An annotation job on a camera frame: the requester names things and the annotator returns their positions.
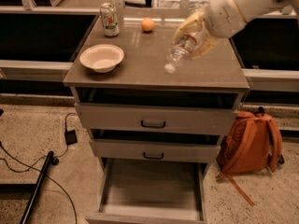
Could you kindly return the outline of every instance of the floor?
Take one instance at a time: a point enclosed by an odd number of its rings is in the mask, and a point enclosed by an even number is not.
[[[55,156],[66,151],[64,119],[67,114],[75,112],[72,98],[1,94],[0,108],[4,110],[0,117],[0,140],[11,156],[32,164],[51,150]],[[299,127],[297,107],[269,106],[266,111],[277,116],[280,127]],[[49,176],[69,194],[76,208],[78,224],[86,224],[85,217],[98,208],[103,172],[90,148],[89,136],[76,115],[67,118],[67,130],[73,129],[76,130],[78,142],[68,147],[57,166],[50,167]],[[255,202],[253,207],[228,180],[217,181],[219,167],[216,162],[213,163],[204,179],[208,224],[296,223],[299,218],[299,140],[284,138],[283,154],[286,162],[273,174],[263,169],[235,177],[239,186]],[[0,159],[6,159],[13,169],[26,169],[2,149]],[[40,169],[43,161],[39,161],[35,168]],[[0,169],[0,184],[35,183],[39,174],[35,170],[13,173],[3,160],[0,160]],[[28,198],[28,194],[16,197],[0,191],[0,223],[20,223]],[[29,223],[75,223],[70,200],[48,178]]]

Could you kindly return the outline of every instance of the can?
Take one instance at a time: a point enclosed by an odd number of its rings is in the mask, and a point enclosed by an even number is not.
[[[115,36],[120,32],[114,5],[110,3],[101,5],[101,19],[106,36]]]

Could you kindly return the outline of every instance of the orange backpack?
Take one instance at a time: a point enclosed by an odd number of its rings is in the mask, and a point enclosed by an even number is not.
[[[282,137],[274,119],[261,113],[238,111],[235,123],[228,136],[221,142],[217,163],[221,168],[218,178],[227,177],[251,204],[253,201],[235,183],[231,175],[258,171],[267,165],[276,171],[278,160],[283,163]]]

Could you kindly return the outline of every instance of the drawer handle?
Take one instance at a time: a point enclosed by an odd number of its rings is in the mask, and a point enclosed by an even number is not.
[[[160,161],[162,158],[164,158],[164,154],[162,153],[160,157],[154,157],[154,156],[147,155],[146,152],[143,152],[143,158],[148,159],[148,160]]]
[[[143,128],[153,128],[153,129],[162,129],[165,128],[166,122],[164,121],[163,123],[158,123],[158,124],[149,124],[144,120],[141,120],[141,126]]]

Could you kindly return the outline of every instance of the white bowl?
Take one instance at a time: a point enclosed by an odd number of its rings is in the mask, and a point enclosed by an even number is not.
[[[88,48],[80,56],[80,61],[85,67],[98,73],[113,70],[122,59],[122,49],[109,44],[101,44]]]

